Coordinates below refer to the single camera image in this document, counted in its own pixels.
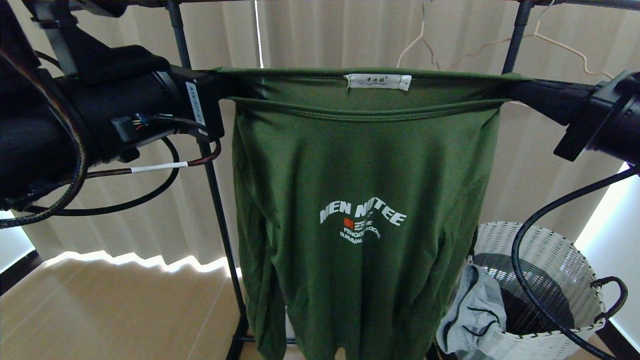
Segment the white wire hanger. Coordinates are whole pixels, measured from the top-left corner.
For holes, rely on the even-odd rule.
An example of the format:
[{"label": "white wire hanger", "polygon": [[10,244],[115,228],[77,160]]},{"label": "white wire hanger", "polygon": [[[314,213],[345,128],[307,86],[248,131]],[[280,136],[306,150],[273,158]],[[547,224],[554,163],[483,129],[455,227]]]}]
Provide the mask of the white wire hanger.
[{"label": "white wire hanger", "polygon": [[431,48],[431,45],[429,45],[429,42],[427,42],[427,39],[424,38],[424,23],[426,22],[426,13],[424,11],[424,1],[425,0],[422,0],[422,25],[420,26],[420,35],[418,35],[418,37],[415,38],[415,40],[412,41],[409,44],[409,46],[405,47],[405,49],[402,51],[402,53],[400,54],[400,57],[398,58],[398,64],[396,65],[396,68],[400,67],[400,62],[402,61],[404,54],[406,54],[407,51],[409,51],[409,49],[411,49],[415,44],[417,44],[418,41],[422,41],[424,45],[427,46],[427,49],[429,49],[429,52],[431,53],[431,64],[436,65],[436,68],[438,69],[438,71],[440,71],[440,64],[437,61],[433,61],[433,49]]},{"label": "white wire hanger", "polygon": [[[549,8],[551,6],[553,6],[553,4],[555,2],[556,2],[556,0],[552,0],[551,3],[544,10],[542,10],[540,15],[538,16],[538,21],[536,23],[536,29],[534,30],[533,34],[525,35],[522,38],[539,38],[541,40],[544,40],[544,41],[549,42],[551,44],[554,44],[556,46],[562,47],[563,49],[568,50],[568,51],[570,51],[570,52],[572,52],[572,53],[574,53],[574,54],[576,54],[576,55],[578,55],[578,56],[580,56],[582,58],[582,69],[583,69],[585,74],[587,74],[587,75],[604,75],[604,76],[608,77],[609,79],[613,79],[614,76],[611,75],[608,72],[593,72],[593,71],[590,71],[587,68],[587,56],[585,54],[581,53],[580,51],[578,51],[578,50],[576,50],[576,49],[574,49],[574,48],[572,48],[570,46],[564,45],[561,42],[558,42],[558,41],[555,41],[555,40],[553,40],[553,39],[551,39],[549,37],[546,37],[545,35],[542,35],[540,32],[538,32],[538,30],[540,29],[540,21],[542,20],[542,15],[544,15],[545,12],[547,12],[547,10],[549,10]],[[472,58],[472,57],[475,57],[475,56],[479,55],[480,52],[485,47],[488,47],[488,46],[491,46],[491,45],[495,45],[495,44],[500,44],[500,43],[503,43],[503,42],[508,42],[508,41],[511,41],[511,38],[505,38],[505,39],[502,39],[502,40],[498,40],[498,41],[494,41],[494,42],[490,42],[490,43],[487,43],[485,45],[482,45],[480,47],[480,49],[478,49],[478,51],[476,51],[475,53],[473,53],[473,54],[465,54],[460,59],[456,60],[453,64],[451,64],[451,66],[447,70],[451,70],[453,67],[455,67],[464,58]]]}]

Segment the clothes rack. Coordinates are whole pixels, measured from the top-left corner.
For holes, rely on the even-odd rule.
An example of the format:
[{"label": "clothes rack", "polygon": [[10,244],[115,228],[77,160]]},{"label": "clothes rack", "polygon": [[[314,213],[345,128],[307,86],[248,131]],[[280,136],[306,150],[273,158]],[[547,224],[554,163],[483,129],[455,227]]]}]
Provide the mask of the clothes rack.
[{"label": "clothes rack", "polygon": [[[542,0],[537,2],[535,2],[534,0],[520,1],[515,23],[513,26],[513,35],[511,37],[511,41],[509,42],[509,49],[507,51],[507,55],[504,60],[504,66],[502,68],[503,74],[513,71],[516,59],[518,57],[518,52],[520,50],[520,45],[522,43],[524,30],[531,14],[531,9],[535,5],[548,6],[549,4],[549,0]],[[581,4],[640,11],[640,0],[556,0],[554,4]],[[184,25],[182,22],[182,14],[180,12],[180,1],[168,0],[166,3],[166,9],[168,10],[171,19],[175,40],[180,55],[181,65],[185,68],[190,69],[191,60],[189,58],[189,51],[187,49],[186,37],[184,34]],[[208,143],[198,142],[198,146],[200,148],[200,154],[202,155],[202,157],[206,157],[211,154],[211,148]],[[227,360],[238,360],[242,353],[244,343],[254,342],[255,338],[253,336],[247,335],[249,323],[246,317],[246,307],[244,304],[240,282],[237,276],[236,264],[231,249],[231,241],[229,238],[227,221],[225,220],[224,209],[220,197],[220,189],[218,188],[216,171],[211,162],[205,163],[204,166],[207,173],[207,180],[209,182],[211,197],[213,200],[214,208],[216,210],[216,217],[218,219],[218,225],[220,227],[220,234],[225,249],[225,255],[227,257],[227,263],[231,273],[231,281],[234,287],[234,292],[236,294],[237,306],[240,312],[240,319],[238,321],[236,331],[233,335],[231,346],[229,347],[227,353]],[[287,339],[287,344],[295,343],[295,339]]]}]

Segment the light under curtain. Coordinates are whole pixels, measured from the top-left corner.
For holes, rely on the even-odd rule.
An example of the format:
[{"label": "light under curtain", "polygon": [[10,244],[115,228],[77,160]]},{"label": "light under curtain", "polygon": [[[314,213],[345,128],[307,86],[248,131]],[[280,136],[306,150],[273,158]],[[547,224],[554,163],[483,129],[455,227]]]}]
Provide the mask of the light under curtain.
[{"label": "light under curtain", "polygon": [[[52,54],[44,34],[32,25],[21,2],[10,2],[34,48]],[[419,34],[422,20],[420,1],[278,0],[258,1],[257,7],[254,4],[247,0],[182,5],[194,69],[259,67],[260,50],[265,67],[395,67],[402,50]],[[506,0],[427,2],[424,34],[435,51],[435,60],[447,69],[483,44],[510,37],[517,7],[517,2]],[[534,8],[525,34],[533,32],[534,20],[542,9]],[[83,29],[108,45],[141,44],[179,64],[164,9],[132,6],[121,19],[77,15]],[[590,68],[613,74],[640,67],[636,56],[640,53],[640,38],[630,36],[639,32],[639,12],[570,4],[553,6],[544,15],[540,28],[540,33],[585,53]],[[478,56],[460,61],[452,70],[499,74],[507,47],[507,43],[487,47]],[[429,57],[424,46],[416,45],[405,55],[401,66],[432,69]],[[522,44],[515,71],[533,78],[589,84],[605,80],[602,76],[585,75],[578,56],[531,38]],[[216,160],[216,171],[236,249],[230,160],[234,107],[226,101],[222,108],[227,136],[222,139],[223,153]],[[544,204],[620,168],[620,162],[603,154],[585,153],[575,163],[555,157],[552,150],[564,129],[528,108],[505,104],[501,122],[482,222],[522,222]],[[182,160],[199,157],[193,139],[174,138]],[[161,144],[144,147],[141,153],[134,166],[170,159]],[[114,163],[101,168],[119,166]],[[97,207],[123,202],[150,191],[167,173],[92,179],[72,204]],[[599,192],[576,200],[539,225],[575,240],[602,195]],[[25,231],[44,258],[66,250],[105,250],[112,256],[128,252],[142,258],[162,255],[168,264],[189,255],[209,263],[224,256],[215,218],[204,170],[190,168],[181,170],[169,191],[148,204],[114,215],[55,217],[29,225]]]}]

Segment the green shirt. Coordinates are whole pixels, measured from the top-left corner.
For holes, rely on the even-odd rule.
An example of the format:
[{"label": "green shirt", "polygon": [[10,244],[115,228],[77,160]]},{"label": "green shirt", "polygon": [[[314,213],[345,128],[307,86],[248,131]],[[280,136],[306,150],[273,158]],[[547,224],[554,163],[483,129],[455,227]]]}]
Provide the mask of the green shirt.
[{"label": "green shirt", "polygon": [[[261,354],[422,359],[470,249],[501,85],[402,69],[218,69],[241,84],[240,263]],[[365,74],[345,78],[348,74]],[[411,75],[408,89],[406,77]]]}]

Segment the shirt logo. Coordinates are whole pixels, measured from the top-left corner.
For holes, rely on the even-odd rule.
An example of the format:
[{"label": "shirt logo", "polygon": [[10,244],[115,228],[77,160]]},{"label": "shirt logo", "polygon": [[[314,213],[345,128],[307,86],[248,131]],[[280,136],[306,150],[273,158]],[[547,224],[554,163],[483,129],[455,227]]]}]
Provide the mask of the shirt logo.
[{"label": "shirt logo", "polygon": [[374,211],[380,211],[391,224],[396,226],[402,225],[406,219],[406,215],[393,210],[386,202],[377,197],[372,197],[364,204],[357,204],[353,217],[351,216],[352,209],[353,206],[350,202],[341,200],[332,201],[320,211],[320,224],[324,223],[330,215],[335,213],[350,215],[344,217],[344,227],[340,231],[340,236],[351,243],[357,244],[362,243],[362,237],[367,231],[374,233],[378,239],[381,238],[380,232],[373,226],[373,220],[369,220]]}]

